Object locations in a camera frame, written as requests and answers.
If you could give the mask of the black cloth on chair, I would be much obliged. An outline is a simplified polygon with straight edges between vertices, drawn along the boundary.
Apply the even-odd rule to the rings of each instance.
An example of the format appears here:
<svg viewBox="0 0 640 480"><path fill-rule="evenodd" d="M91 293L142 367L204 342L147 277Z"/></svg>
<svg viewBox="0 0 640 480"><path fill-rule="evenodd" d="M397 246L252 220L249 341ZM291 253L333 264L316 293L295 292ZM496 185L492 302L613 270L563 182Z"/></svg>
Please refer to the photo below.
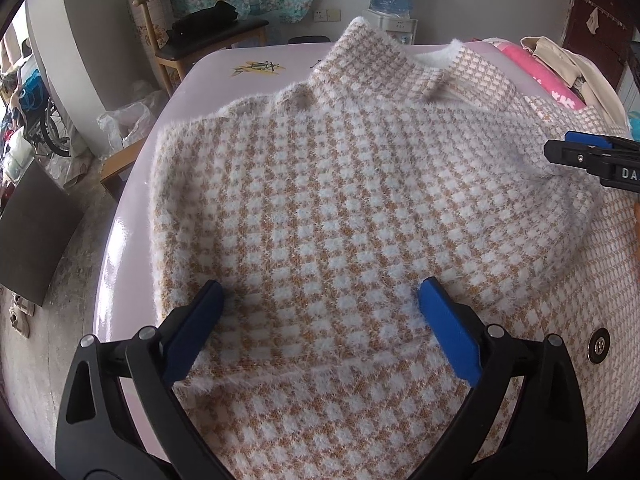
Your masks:
<svg viewBox="0 0 640 480"><path fill-rule="evenodd" d="M218 34L231 27L238 17L239 13L234 6L225 1L217 1L209 8L190 13L175 21L167 32L168 42L187 44Z"/></svg>

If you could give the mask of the dark red wooden door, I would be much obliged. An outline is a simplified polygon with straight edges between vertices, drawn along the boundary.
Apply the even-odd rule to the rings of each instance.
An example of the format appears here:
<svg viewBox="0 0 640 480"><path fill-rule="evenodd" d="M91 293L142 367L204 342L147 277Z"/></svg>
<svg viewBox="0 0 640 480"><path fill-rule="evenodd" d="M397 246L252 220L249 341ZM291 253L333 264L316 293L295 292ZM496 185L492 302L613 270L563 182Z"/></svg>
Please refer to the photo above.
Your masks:
<svg viewBox="0 0 640 480"><path fill-rule="evenodd" d="M562 47L596 64L617 90L633 36L623 0L572 0Z"/></svg>

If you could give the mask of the pink floral blanket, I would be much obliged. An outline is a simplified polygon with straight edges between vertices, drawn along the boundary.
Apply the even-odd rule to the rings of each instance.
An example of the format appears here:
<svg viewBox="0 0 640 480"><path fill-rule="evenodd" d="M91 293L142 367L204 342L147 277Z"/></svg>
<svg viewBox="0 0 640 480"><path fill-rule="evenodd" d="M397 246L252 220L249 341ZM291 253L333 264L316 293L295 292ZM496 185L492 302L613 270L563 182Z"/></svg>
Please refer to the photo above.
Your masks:
<svg viewBox="0 0 640 480"><path fill-rule="evenodd" d="M492 44L525 73L528 73L559 104L569 110L581 110L586 106L582 99L567 87L563 79L521 46L501 38L487 38L485 42Z"/></svg>

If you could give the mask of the wall power socket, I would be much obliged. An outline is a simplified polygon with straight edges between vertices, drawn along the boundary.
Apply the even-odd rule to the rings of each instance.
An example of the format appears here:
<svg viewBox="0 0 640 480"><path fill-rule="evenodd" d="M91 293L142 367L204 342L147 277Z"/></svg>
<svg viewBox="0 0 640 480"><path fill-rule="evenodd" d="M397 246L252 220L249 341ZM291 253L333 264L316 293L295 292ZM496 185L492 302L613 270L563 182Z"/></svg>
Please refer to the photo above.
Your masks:
<svg viewBox="0 0 640 480"><path fill-rule="evenodd" d="M312 20L315 23L337 23L341 21L341 10L340 9L318 9L314 10L312 14Z"/></svg>

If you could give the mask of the beige garment pile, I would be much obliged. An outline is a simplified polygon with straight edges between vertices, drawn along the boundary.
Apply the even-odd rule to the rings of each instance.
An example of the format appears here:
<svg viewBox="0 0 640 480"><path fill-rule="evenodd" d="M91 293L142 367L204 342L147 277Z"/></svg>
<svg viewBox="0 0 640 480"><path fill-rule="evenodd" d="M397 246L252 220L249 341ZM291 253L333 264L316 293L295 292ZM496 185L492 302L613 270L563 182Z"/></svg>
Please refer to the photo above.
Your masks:
<svg viewBox="0 0 640 480"><path fill-rule="evenodd" d="M597 107L609 124L629 130L622 101L589 58L566 50L545 36L524 37L521 46L555 72L567 87L576 88L585 103Z"/></svg>

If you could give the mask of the teal cloth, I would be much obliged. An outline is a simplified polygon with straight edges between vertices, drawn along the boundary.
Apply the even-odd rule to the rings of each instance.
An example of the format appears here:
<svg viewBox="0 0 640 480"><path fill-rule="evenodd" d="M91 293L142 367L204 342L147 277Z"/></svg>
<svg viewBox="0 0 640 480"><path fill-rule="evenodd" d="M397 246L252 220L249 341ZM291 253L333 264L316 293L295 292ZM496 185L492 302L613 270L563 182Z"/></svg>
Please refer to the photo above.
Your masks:
<svg viewBox="0 0 640 480"><path fill-rule="evenodd" d="M637 141L640 142L640 125L637 124L636 122L634 122L631 125L631 130L630 130L631 136L632 138Z"/></svg>

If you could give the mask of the pair of slippers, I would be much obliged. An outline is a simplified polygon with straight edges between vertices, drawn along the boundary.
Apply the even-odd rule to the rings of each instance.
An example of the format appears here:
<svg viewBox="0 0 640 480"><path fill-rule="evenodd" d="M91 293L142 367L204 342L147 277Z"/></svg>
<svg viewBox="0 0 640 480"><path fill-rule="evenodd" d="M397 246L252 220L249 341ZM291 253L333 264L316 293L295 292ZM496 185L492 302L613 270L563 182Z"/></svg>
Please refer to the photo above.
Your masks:
<svg viewBox="0 0 640 480"><path fill-rule="evenodd" d="M35 315L35 305L22 296L13 295L10 307L10 323L22 337L30 334L29 319Z"/></svg>

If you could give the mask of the clear plastic bag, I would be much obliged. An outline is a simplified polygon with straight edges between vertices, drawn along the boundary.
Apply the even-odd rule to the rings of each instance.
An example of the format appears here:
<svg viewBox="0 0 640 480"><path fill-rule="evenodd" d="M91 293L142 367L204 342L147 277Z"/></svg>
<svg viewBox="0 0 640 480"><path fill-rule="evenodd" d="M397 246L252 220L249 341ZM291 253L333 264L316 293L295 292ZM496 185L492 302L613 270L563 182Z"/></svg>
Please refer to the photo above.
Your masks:
<svg viewBox="0 0 640 480"><path fill-rule="evenodd" d="M107 110L96 118L100 130L106 135L104 157L112 156L144 139L168 102L165 90L155 89L144 80L136 80L131 85L131 97L130 103L117 110Z"/></svg>

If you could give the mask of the white water dispenser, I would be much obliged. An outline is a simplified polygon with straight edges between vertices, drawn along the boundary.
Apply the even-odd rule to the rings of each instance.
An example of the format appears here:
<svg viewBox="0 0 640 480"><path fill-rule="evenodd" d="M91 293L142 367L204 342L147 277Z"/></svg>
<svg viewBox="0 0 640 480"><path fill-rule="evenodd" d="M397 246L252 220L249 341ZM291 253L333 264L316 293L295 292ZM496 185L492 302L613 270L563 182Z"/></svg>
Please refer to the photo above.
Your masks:
<svg viewBox="0 0 640 480"><path fill-rule="evenodd" d="M376 28L381 29L401 44L414 44L418 21L415 18L402 18L371 9L365 10L364 17Z"/></svg>

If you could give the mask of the wooden chair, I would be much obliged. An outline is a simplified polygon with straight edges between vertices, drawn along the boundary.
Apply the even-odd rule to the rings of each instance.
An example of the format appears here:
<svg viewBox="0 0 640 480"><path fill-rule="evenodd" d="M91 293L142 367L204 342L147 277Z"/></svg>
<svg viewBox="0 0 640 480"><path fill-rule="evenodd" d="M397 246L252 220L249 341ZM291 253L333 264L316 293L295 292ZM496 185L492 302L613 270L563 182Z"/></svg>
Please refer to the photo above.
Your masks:
<svg viewBox="0 0 640 480"><path fill-rule="evenodd" d="M215 0L213 6L188 14L172 24L167 32L168 40L161 47L152 21L151 1L134 0L132 5L142 10L154 61L168 96L175 91L168 68L178 74L181 84L192 66L209 53L229 49L252 38L257 38L261 46L267 44L267 20L239 18L234 6L226 0Z"/></svg>

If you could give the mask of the small wooden stool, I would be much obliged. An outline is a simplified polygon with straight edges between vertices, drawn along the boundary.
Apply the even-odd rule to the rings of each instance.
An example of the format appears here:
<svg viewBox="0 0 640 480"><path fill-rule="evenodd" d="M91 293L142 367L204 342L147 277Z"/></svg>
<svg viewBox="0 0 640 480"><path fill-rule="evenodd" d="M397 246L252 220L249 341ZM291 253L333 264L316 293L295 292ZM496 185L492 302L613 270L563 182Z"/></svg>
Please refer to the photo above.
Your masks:
<svg viewBox="0 0 640 480"><path fill-rule="evenodd" d="M115 153L103 163L100 185L116 203L122 197L130 171L134 168L144 144L145 138Z"/></svg>

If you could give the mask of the dark grey cabinet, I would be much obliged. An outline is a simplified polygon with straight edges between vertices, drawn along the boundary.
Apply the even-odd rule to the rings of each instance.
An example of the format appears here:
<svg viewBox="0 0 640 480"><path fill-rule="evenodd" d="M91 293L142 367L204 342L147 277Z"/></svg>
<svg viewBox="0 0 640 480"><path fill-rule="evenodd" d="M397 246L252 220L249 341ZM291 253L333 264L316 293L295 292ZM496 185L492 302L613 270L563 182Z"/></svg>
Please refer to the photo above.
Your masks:
<svg viewBox="0 0 640 480"><path fill-rule="evenodd" d="M81 219L72 198L31 162L1 215L1 285L42 306Z"/></svg>

